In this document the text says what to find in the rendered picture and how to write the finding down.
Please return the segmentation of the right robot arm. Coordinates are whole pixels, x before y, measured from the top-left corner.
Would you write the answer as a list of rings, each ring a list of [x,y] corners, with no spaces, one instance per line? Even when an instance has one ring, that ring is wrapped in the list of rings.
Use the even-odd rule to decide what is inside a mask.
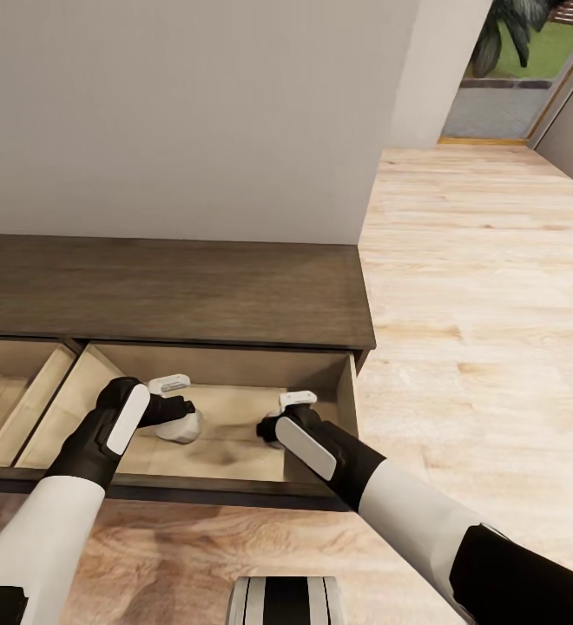
[[[282,392],[281,415],[263,418],[257,436],[310,468],[468,625],[573,625],[573,570],[322,421],[315,402]]]

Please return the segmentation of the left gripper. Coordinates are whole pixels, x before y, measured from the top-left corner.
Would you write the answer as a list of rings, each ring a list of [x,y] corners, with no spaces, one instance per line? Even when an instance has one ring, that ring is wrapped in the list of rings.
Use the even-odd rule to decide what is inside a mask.
[[[138,428],[182,419],[188,413],[195,414],[195,406],[191,400],[185,400],[181,395],[169,398],[160,397],[158,398],[158,413],[156,413],[156,417],[151,418],[148,422],[140,422]]]

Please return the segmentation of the robot trunk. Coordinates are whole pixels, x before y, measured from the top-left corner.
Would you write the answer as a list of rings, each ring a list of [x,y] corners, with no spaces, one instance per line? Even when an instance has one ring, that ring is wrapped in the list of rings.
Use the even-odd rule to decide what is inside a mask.
[[[334,576],[238,576],[225,625],[348,625],[348,620]]]

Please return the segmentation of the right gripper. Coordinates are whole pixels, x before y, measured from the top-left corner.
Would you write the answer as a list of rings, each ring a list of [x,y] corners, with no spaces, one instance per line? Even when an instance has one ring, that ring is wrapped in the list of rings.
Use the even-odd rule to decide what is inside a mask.
[[[277,442],[275,436],[275,423],[277,419],[279,419],[279,417],[265,417],[260,421],[260,424],[256,425],[257,436],[262,437],[263,442]]]

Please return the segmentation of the pillar candle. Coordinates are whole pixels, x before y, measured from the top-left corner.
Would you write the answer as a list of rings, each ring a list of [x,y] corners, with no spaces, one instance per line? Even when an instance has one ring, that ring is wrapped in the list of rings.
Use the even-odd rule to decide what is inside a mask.
[[[275,411],[270,412],[269,417],[278,417],[281,415],[280,409],[275,409]],[[267,447],[273,449],[274,451],[283,451],[285,446],[279,444],[279,442],[267,443]]]
[[[155,435],[162,440],[175,444],[192,444],[204,431],[204,417],[195,409],[195,414],[188,413],[182,419],[155,425],[154,430]]]

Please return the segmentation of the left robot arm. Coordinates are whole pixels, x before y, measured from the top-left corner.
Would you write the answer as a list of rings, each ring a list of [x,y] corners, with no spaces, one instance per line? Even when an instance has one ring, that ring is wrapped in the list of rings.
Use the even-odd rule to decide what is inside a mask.
[[[0,533],[0,625],[58,625],[102,500],[136,428],[195,414],[188,376],[115,378]]]

